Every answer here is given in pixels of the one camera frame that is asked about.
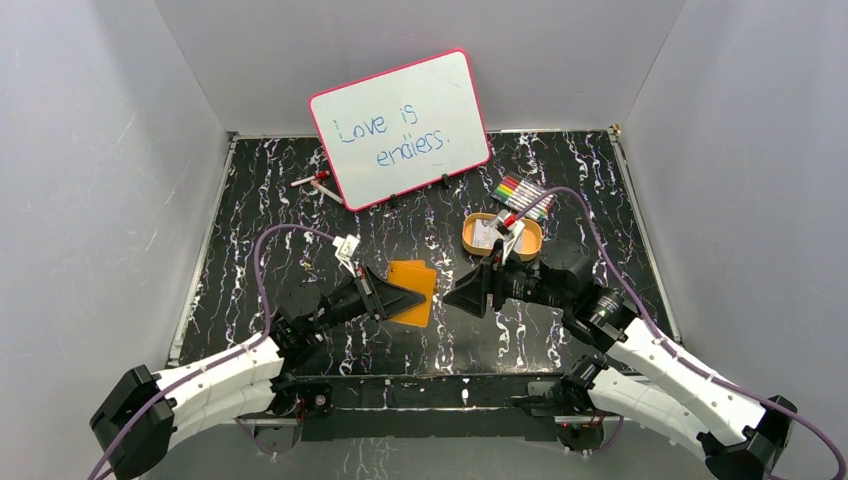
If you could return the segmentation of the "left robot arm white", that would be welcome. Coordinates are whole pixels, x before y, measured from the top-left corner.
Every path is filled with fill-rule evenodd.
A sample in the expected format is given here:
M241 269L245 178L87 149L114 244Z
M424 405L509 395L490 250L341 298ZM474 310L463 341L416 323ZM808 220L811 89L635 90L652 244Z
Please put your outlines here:
M417 263L391 267L389 278L360 268L329 292L314 283L289 290L268 334L182 367L128 370L89 422L105 456L93 478L135 479L203 430L243 415L291 414L305 402L293 372L330 329L359 317L423 326L435 290L434 272Z

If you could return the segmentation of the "orange leather card holder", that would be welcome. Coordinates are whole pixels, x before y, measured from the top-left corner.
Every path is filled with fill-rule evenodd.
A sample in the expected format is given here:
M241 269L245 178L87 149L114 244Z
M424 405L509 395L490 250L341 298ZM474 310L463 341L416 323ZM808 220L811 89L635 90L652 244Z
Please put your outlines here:
M423 260L394 260L389 263L388 282L423 296L423 301L403 311L393 314L389 320L393 323L411 327L425 328L431 317L433 296L438 292L437 271Z

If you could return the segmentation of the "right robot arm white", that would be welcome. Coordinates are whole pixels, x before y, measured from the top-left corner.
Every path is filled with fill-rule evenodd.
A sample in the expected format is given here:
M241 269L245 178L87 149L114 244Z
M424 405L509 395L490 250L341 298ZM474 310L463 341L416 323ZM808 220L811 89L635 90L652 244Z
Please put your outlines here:
M559 309L575 339L649 380L635 382L602 360L583 357L558 384L529 387L518 407L538 416L621 414L689 450L718 479L767 478L790 436L791 420L783 412L796 407L781 396L767 407L733 393L688 352L666 351L669 339L654 335L618 291L600 285L593 265L574 242L547 245L524 261L498 241L444 301L478 318L508 299Z

